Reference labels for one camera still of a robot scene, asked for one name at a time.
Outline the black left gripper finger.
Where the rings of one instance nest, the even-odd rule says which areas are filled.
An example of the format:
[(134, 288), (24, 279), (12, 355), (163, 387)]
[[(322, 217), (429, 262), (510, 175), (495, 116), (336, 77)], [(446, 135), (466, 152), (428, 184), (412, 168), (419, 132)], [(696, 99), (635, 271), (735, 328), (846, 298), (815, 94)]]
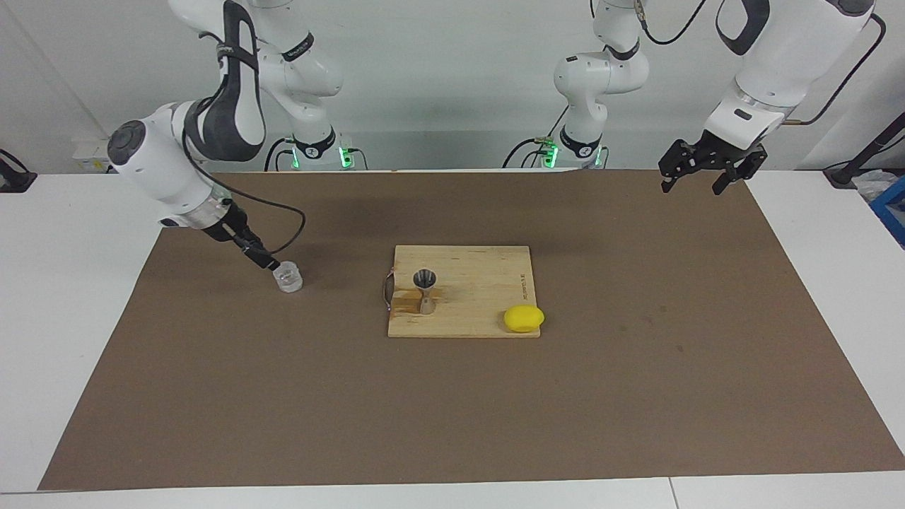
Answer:
[(730, 185), (741, 180), (750, 180), (759, 171), (766, 159), (767, 152), (765, 148), (754, 149), (749, 155), (741, 158), (740, 161), (733, 162), (727, 159), (721, 165), (723, 173), (713, 183), (712, 192), (714, 194), (722, 194)]
[(660, 158), (660, 176), (663, 193), (669, 193), (680, 178), (697, 172), (694, 162), (696, 146), (687, 141), (675, 141)]

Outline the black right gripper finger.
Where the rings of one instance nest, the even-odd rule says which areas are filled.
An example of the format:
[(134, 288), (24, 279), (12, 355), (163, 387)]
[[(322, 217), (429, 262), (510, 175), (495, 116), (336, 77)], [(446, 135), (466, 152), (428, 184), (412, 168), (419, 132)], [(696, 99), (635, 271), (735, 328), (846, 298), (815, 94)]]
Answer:
[(275, 271), (280, 267), (281, 262), (263, 245), (258, 238), (240, 238), (240, 251), (252, 261), (269, 271)]

